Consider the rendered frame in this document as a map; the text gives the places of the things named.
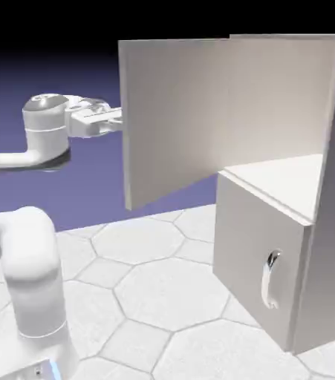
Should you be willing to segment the pale grey cabinet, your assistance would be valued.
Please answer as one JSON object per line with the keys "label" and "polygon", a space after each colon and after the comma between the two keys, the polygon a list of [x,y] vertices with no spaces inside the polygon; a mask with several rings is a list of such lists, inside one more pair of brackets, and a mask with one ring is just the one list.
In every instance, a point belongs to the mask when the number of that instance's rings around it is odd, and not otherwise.
{"label": "pale grey cabinet", "polygon": [[335,35],[231,36],[230,127],[223,170],[313,226],[290,353],[335,341]]}

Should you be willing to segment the pale grey cabinet door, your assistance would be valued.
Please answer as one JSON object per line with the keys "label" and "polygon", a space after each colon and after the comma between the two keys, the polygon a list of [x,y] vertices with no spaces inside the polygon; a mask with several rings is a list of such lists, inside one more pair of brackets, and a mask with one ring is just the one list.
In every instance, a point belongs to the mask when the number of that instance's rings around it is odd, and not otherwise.
{"label": "pale grey cabinet door", "polygon": [[118,43],[127,209],[227,164],[229,53],[229,39]]}

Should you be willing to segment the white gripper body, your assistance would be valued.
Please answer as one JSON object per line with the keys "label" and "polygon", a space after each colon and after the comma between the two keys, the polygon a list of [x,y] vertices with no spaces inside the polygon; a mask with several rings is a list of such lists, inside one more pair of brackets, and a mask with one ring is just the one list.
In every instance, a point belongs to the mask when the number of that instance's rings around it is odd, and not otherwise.
{"label": "white gripper body", "polygon": [[120,131],[123,125],[122,108],[95,110],[91,108],[71,112],[69,137],[92,138]]}

